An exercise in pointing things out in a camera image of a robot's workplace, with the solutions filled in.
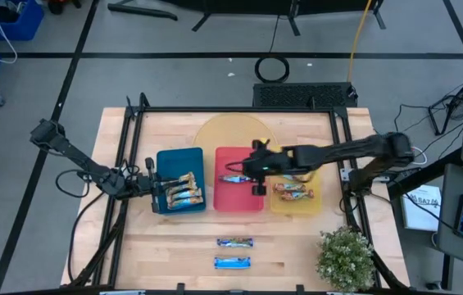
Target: gray floor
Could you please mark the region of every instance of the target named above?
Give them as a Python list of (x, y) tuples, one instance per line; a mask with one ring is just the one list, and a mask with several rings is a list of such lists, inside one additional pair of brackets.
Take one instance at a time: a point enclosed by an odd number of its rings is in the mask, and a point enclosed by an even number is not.
[[(67, 6), (62, 16), (46, 13), (35, 39), (14, 42), (14, 46), (19, 52), (73, 52), (90, 0), (83, 3), (81, 10)], [(179, 21), (110, 12), (107, 2), (101, 0), (84, 51), (265, 52), (275, 27), (273, 16), (213, 16), (194, 33), (190, 28), (200, 13), (151, 1), (143, 3), (173, 11)], [(463, 0), (452, 3), (463, 25)], [(463, 53), (442, 0), (386, 0), (381, 12), (388, 28), (381, 30), (375, 18), (369, 16), (359, 52)], [(294, 37), (288, 21), (281, 20), (274, 51), (349, 52), (360, 16), (360, 12), (353, 12), (299, 17), (301, 37)], [(7, 45), (0, 42), (0, 52), (6, 50)], [(136, 101), (144, 91), (153, 106), (250, 106), (252, 86), (257, 83), (253, 74), (255, 61), (81, 59), (60, 122), (71, 141), (90, 153), (102, 109), (124, 106), (126, 95)], [(346, 79), (348, 60), (290, 59), (289, 63), (288, 82)], [(50, 117), (69, 64), (68, 59), (26, 58), (0, 68), (0, 94), (7, 100), (0, 107), (0, 255), (37, 155), (37, 149), (29, 143), (29, 132), (39, 119)], [(282, 70), (268, 61), (262, 67), (269, 73), (266, 75), (273, 77)], [(368, 107), (374, 127), (386, 132), (394, 130), (393, 118), (399, 103), (427, 106), (463, 83), (463, 60), (356, 60), (353, 83), (360, 94), (359, 106)], [(424, 110), (404, 110), (399, 129), (425, 115)], [(458, 124), (452, 122), (450, 128)], [(434, 140), (427, 120), (408, 130), (408, 134), (419, 148)], [(439, 157), (454, 136), (443, 138), (427, 151), (429, 162)], [(69, 167), (67, 161), (48, 158), (3, 292), (58, 286), (78, 202), (59, 193), (54, 178)], [(79, 182), (66, 181), (69, 189), (80, 190)], [(442, 181), (433, 184), (440, 186)], [(440, 279), (443, 255), (433, 249), (429, 234), (404, 230), (400, 212), (397, 227), (411, 285), (423, 288), (424, 283)], [(463, 293), (461, 261), (455, 267), (454, 291)]]

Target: blue wrapper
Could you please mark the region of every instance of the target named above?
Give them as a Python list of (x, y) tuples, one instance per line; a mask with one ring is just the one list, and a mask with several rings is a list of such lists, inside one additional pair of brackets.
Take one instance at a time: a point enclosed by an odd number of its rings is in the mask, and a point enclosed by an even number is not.
[(253, 247), (252, 238), (218, 238), (216, 244), (221, 247)]
[(173, 201), (167, 204), (167, 208), (169, 210), (178, 210), (178, 209), (183, 209), (185, 207), (191, 207), (193, 205), (197, 205), (202, 202), (204, 202), (204, 199), (202, 197), (188, 197), (188, 198), (179, 199), (179, 200), (176, 200), (176, 201)]
[(215, 257), (215, 268), (217, 270), (244, 270), (251, 267), (251, 257)]
[(251, 181), (249, 177), (244, 175), (221, 175), (219, 179), (232, 184), (243, 184)]

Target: yellow cable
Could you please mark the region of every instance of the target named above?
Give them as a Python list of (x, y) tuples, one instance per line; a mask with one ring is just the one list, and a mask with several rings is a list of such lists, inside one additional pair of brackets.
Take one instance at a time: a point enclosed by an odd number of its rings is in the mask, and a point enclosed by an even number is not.
[(359, 35), (361, 34), (362, 26), (364, 26), (365, 16), (368, 14), (370, 5), (371, 5), (371, 0), (368, 0), (368, 3), (365, 5), (364, 14), (362, 15), (362, 18), (361, 18), (361, 23), (359, 24), (359, 28), (356, 30), (355, 40), (353, 40), (352, 54), (349, 57), (349, 70), (347, 71), (347, 82), (352, 82), (353, 57), (355, 56), (355, 52), (356, 52), (356, 44), (358, 43)]

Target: blue bin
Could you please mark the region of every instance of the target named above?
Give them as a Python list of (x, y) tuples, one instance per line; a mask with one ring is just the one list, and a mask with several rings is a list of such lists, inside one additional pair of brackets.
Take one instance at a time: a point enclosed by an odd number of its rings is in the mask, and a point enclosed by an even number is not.
[(35, 0), (11, 0), (15, 4), (27, 2), (15, 23), (0, 23), (9, 40), (31, 40), (43, 19), (43, 10)]
[(179, 210), (167, 208), (165, 194), (158, 197), (158, 212), (160, 214), (194, 213), (206, 210), (206, 186), (204, 184), (204, 164), (202, 149), (199, 147), (161, 151), (157, 154), (157, 173), (162, 178), (179, 178), (190, 171), (195, 175), (197, 186), (202, 190), (204, 202)]

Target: green plant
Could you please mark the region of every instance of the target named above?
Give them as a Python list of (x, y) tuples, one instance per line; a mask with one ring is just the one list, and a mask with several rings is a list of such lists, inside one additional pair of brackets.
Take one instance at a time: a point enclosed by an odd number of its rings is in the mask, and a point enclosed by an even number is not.
[(373, 284), (375, 267), (371, 260), (373, 246), (361, 233), (343, 226), (333, 233), (323, 233), (322, 253), (318, 256), (317, 272), (342, 292), (366, 290)]

